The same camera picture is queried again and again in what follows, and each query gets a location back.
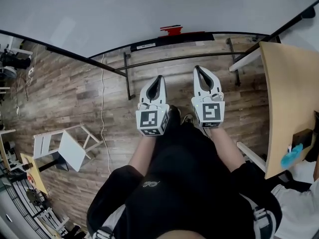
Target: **equipment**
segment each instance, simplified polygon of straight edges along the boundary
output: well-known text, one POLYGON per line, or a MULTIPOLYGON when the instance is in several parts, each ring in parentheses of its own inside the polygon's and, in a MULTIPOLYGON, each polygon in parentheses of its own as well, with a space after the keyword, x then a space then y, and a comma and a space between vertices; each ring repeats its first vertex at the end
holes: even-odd
POLYGON ((199 126, 219 127, 224 121, 225 102, 221 92, 219 79, 204 67, 194 68, 194 94, 191 102, 196 113, 199 126), (201 76, 209 90, 203 89, 201 76))
POLYGON ((164 134, 169 120, 169 105, 166 104, 166 86, 162 75, 154 77, 142 88, 138 108, 136 123, 141 134, 164 134))

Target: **shoe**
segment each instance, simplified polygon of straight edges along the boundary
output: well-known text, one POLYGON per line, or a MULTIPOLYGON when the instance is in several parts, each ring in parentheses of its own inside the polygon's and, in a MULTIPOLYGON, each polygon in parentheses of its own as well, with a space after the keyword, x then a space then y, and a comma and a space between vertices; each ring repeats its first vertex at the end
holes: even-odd
POLYGON ((192 114, 187 114, 187 115, 184 117, 184 119, 183 119, 182 124, 183 124, 183 123, 192 123, 192 124, 194 124, 194 117, 193 117, 193 115, 192 115, 192 114))

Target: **wooden floor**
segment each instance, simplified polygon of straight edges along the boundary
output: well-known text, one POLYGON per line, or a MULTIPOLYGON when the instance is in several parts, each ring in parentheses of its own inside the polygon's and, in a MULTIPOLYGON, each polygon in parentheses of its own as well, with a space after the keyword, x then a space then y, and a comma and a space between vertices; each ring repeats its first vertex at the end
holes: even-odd
MULTIPOLYGON (((128 63, 139 63, 178 55, 230 51, 225 43, 226 36, 217 36, 215 41, 182 43, 165 47, 134 52, 128 63)), ((249 36, 233 36, 236 51, 245 51, 254 44, 249 36)), ((32 50, 34 55, 37 45, 26 43, 24 49, 32 50)), ((118 68, 123 66, 123 51, 105 55, 104 63, 118 68)), ((219 77, 225 94, 226 112, 224 128, 234 141, 242 141, 258 154, 267 153, 269 137, 269 107, 266 78, 261 61, 242 68, 241 87, 235 86, 235 73, 228 67, 232 56, 203 57, 175 60, 152 64, 129 70, 132 94, 136 98, 127 100, 125 78, 104 71, 103 82, 105 122, 104 137, 111 155, 110 169, 128 163, 140 138, 136 129, 135 110, 139 92, 152 77, 161 74, 165 77, 169 104, 178 106, 182 116, 191 113, 193 97, 192 70, 195 65, 203 66, 219 77)), ((101 69, 75 61, 55 53, 50 53, 39 45, 34 77, 26 87, 25 71, 20 71, 18 78, 9 81, 14 87, 12 95, 6 94, 0 107, 6 128, 16 129, 11 134, 21 152, 33 153, 33 135, 62 129, 84 123, 97 137, 102 129, 102 83, 101 69), (20 108, 20 117, 16 117, 16 97, 20 108)), ((77 133, 79 141, 85 135, 77 133)), ((41 173, 54 210, 69 216, 85 228, 86 211, 95 194, 108 177, 108 156, 101 145, 95 149, 95 158, 86 163, 80 172, 73 170, 61 172, 50 168, 41 173)))

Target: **person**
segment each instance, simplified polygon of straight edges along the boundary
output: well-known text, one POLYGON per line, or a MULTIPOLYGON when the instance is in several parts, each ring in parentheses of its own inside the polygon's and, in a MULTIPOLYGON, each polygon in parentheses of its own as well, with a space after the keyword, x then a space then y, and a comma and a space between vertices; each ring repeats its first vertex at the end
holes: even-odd
POLYGON ((114 170, 95 196, 87 212, 90 235, 270 238, 281 220, 278 201, 223 128, 210 134, 195 128, 191 115, 180 124, 171 106, 165 134, 143 136, 129 164, 114 170), (259 218, 266 219, 260 230, 259 218))
POLYGON ((318 154, 315 157, 309 152, 304 161, 290 169, 294 181, 279 182, 271 191, 282 208, 282 221, 275 234, 281 239, 312 239, 319 231, 318 154))
POLYGON ((62 238, 63 239, 83 239, 86 235, 85 232, 80 231, 79 233, 76 234, 76 232, 78 232, 80 229, 81 227, 77 225, 76 223, 74 223, 73 229, 66 235, 63 235, 62 238))

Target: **black t-shirt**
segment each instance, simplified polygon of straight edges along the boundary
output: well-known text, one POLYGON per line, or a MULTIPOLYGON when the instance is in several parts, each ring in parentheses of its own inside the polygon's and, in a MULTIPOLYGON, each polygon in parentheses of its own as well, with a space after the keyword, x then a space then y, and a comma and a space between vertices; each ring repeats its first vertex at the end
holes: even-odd
POLYGON ((280 209, 263 182, 250 164, 230 173, 207 137, 194 145, 181 134, 156 145, 145 177, 131 166, 111 174, 90 206, 88 229, 97 231, 125 204, 113 230, 116 239, 156 239, 172 230, 194 231, 206 239, 255 238, 252 208, 239 193, 280 209))

